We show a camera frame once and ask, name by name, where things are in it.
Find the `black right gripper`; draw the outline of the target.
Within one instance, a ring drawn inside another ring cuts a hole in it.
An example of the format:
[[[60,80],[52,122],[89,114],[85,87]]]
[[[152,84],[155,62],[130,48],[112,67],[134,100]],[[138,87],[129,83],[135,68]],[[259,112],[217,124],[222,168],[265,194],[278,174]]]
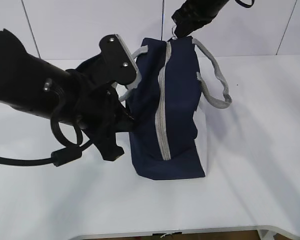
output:
[[[186,0],[171,16],[176,27],[174,35],[179,39],[202,27],[202,22],[212,21],[228,0]]]

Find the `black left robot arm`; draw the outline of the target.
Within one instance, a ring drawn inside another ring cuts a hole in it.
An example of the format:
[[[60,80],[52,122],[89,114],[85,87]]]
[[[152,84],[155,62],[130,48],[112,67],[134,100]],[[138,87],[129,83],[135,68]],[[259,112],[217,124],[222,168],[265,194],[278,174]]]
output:
[[[104,36],[100,53],[77,68],[63,70],[29,54],[7,29],[0,30],[0,103],[48,119],[62,149],[49,158],[0,157],[1,165],[57,167],[96,146],[105,161],[124,154],[116,134],[129,132],[134,118],[121,104],[116,84],[128,86],[139,75],[132,54],[118,34]]]

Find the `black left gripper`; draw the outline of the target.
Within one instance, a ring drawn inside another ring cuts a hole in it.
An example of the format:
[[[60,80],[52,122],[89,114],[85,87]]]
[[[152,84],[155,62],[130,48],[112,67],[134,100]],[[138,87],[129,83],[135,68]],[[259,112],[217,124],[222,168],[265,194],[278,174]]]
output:
[[[119,101],[113,80],[102,55],[66,70],[78,81],[79,98],[75,109],[81,114],[83,132],[93,142],[105,161],[113,162],[124,154],[117,145],[116,133],[129,132],[134,118]]]

